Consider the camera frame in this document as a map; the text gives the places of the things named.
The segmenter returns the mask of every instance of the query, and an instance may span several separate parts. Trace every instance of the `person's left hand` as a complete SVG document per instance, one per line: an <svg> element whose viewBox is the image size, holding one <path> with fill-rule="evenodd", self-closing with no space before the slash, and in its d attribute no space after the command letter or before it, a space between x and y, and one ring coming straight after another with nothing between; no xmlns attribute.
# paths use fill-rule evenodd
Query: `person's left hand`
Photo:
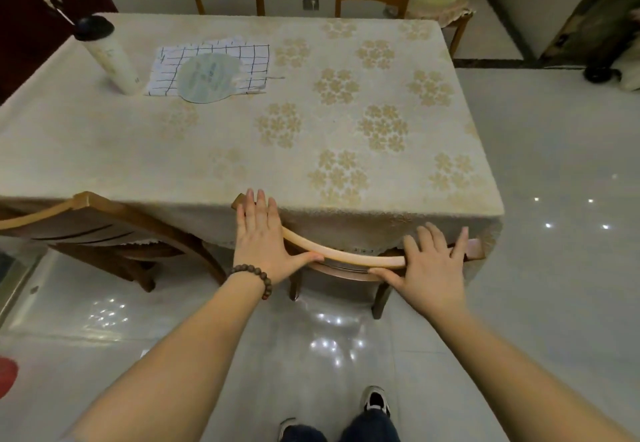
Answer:
<svg viewBox="0 0 640 442"><path fill-rule="evenodd" d="M253 265L266 272L272 284L282 282L299 268L312 261L323 261L320 253L305 252L289 255L284 248L282 223L276 200L258 190L258 202L254 203L253 190L249 189L244 204L237 207L237 235L234 265Z"/></svg>

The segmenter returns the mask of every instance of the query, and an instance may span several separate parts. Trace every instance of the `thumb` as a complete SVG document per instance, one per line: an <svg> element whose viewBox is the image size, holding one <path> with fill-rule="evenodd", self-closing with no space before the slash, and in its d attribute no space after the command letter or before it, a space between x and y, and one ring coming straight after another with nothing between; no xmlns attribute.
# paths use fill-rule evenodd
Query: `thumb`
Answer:
<svg viewBox="0 0 640 442"><path fill-rule="evenodd" d="M290 265L293 269L293 272L295 272L313 261L324 261L324 257L320 255L320 253L304 252L291 257Z"/></svg>
<svg viewBox="0 0 640 442"><path fill-rule="evenodd" d="M402 277L396 273L393 273L391 270L388 270L387 268L377 268L377 267L370 268L369 273L373 275L377 275L378 277L382 277L382 280L384 280L386 283L391 285L391 287L393 287L396 290L399 290L402 288L402 284L403 284Z"/></svg>

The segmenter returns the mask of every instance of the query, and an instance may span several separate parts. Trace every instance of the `curved chair top rail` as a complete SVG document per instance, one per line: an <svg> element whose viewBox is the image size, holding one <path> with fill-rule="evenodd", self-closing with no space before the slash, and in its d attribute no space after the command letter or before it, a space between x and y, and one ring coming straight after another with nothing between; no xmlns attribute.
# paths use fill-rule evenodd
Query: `curved chair top rail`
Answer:
<svg viewBox="0 0 640 442"><path fill-rule="evenodd" d="M244 194L239 194L234 202L231 204L233 209L237 209L238 205L244 202ZM317 244L308 240L292 230L282 227L282 236L284 239L302 250L316 252L324 255L325 258L343 263L350 263L351 265L359 265L361 267L382 267L389 268L391 270L398 270L406 267L406 259L404 256L370 256L359 255L356 253L342 252L333 248L325 247L324 245ZM482 260L484 250L482 248L482 242L478 238L469 239L467 245L467 259L468 260Z"/></svg>

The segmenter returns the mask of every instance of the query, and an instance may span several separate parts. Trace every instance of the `wall socket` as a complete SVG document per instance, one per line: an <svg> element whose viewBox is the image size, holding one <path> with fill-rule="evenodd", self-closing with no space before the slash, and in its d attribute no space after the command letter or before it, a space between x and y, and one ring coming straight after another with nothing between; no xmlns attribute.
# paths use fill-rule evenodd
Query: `wall socket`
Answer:
<svg viewBox="0 0 640 442"><path fill-rule="evenodd" d="M320 0L302 0L302 10L320 10Z"/></svg>

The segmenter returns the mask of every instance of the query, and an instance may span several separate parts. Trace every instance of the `dark red door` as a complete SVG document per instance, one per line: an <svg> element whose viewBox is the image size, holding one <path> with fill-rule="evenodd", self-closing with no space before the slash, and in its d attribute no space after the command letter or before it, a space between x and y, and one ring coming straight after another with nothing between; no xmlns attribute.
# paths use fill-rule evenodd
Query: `dark red door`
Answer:
<svg viewBox="0 0 640 442"><path fill-rule="evenodd" d="M76 20L117 12L111 0L63 0ZM42 0L0 0L0 103L4 102L72 33Z"/></svg>

